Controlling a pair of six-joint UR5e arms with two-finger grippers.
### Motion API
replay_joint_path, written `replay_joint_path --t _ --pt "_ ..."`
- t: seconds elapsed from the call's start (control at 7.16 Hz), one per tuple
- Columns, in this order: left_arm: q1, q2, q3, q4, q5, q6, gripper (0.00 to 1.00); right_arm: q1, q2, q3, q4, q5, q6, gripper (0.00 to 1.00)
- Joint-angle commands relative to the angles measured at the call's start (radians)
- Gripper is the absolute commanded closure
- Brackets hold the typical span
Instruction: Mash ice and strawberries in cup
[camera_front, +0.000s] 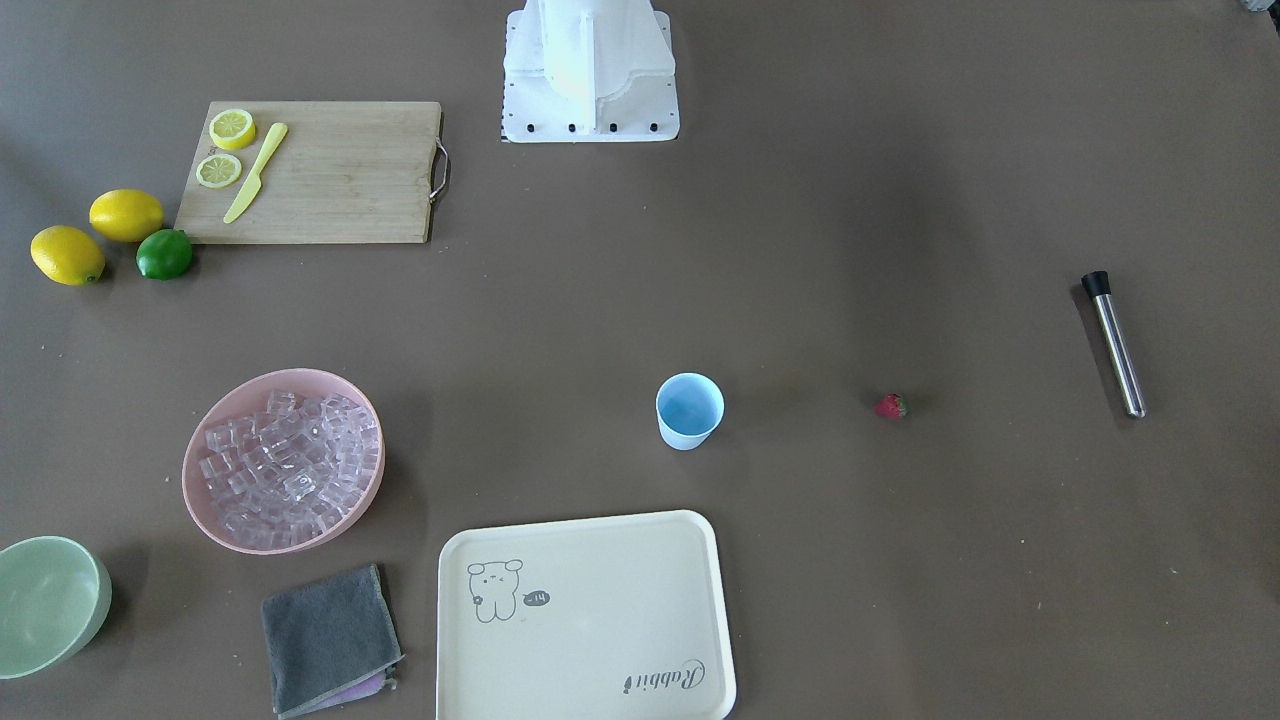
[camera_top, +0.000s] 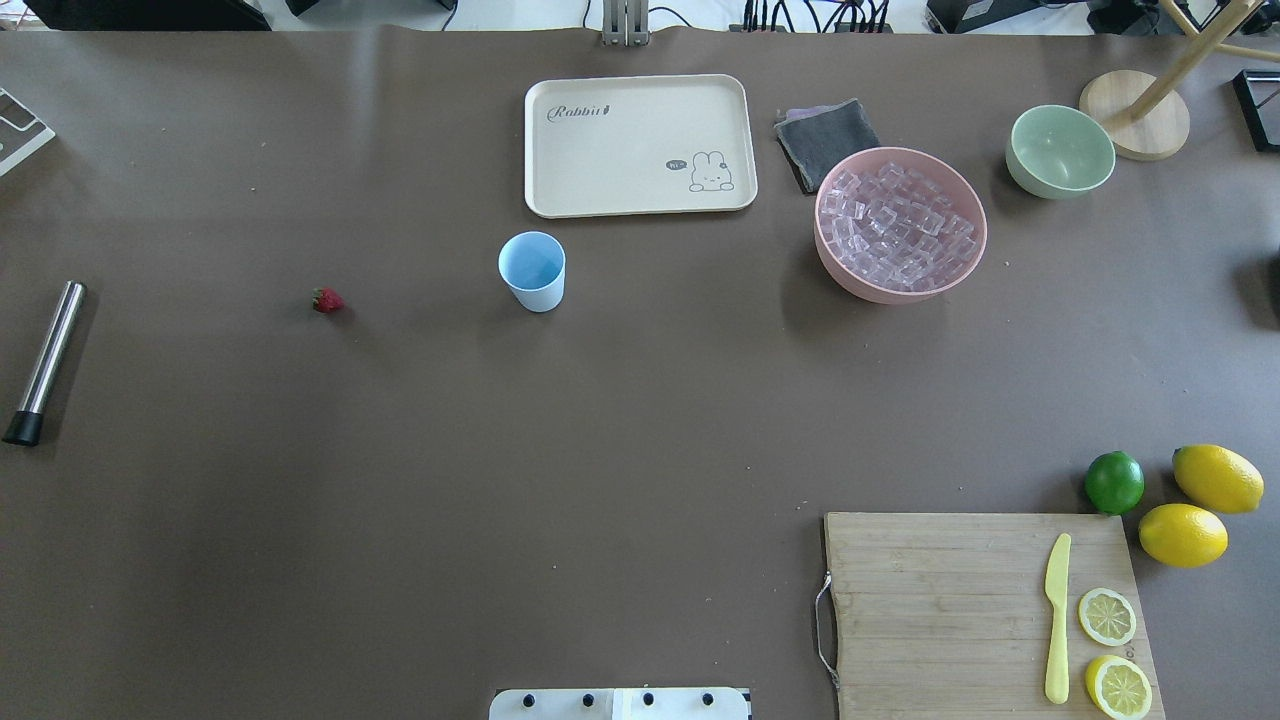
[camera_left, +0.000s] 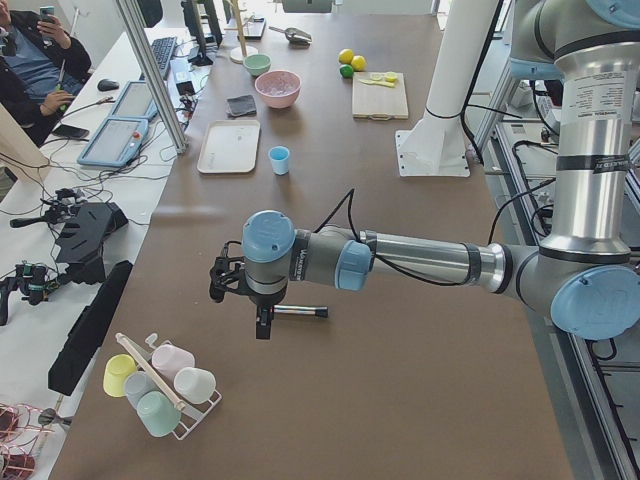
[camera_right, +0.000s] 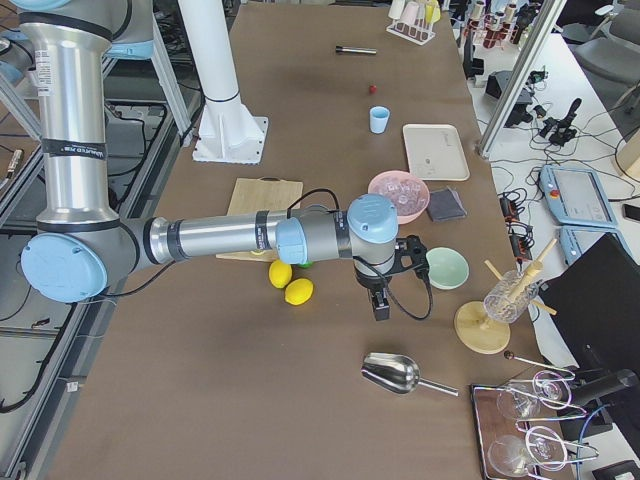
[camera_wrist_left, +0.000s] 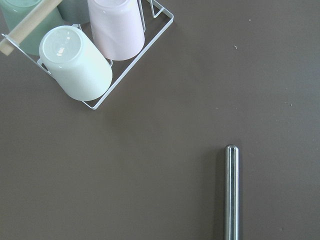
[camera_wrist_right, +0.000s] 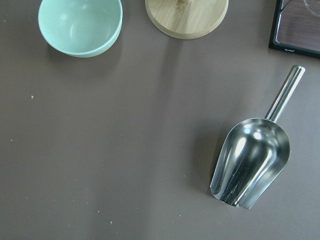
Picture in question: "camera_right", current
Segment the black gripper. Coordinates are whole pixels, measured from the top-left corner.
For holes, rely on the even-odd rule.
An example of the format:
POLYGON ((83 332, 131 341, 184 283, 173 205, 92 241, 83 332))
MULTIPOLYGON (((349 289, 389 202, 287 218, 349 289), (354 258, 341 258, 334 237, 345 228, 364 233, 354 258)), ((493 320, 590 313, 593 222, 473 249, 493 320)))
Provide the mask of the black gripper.
POLYGON ((353 257, 356 279, 368 291, 376 321, 385 321, 390 318, 387 293, 393 276, 413 272, 425 287, 429 288, 427 252, 427 247, 418 236, 409 235, 397 238, 393 251, 385 254, 380 261, 362 256, 353 257))

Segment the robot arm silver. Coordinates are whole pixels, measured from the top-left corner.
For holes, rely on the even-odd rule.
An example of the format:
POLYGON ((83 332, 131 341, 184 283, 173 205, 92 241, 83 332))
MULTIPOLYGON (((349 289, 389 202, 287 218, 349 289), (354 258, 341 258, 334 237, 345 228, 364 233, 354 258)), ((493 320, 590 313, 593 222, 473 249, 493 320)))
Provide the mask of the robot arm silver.
POLYGON ((392 202, 364 194, 347 209, 304 206, 170 221, 155 199, 117 210, 109 195, 104 113, 105 57, 148 59, 160 48, 149 1, 21 1, 20 28, 34 49, 46 206, 20 255, 20 270, 42 296, 77 303, 109 296, 130 274, 195 257, 273 251, 294 265, 348 259, 385 320, 397 300, 393 276, 429 278, 427 249, 400 237, 392 202))

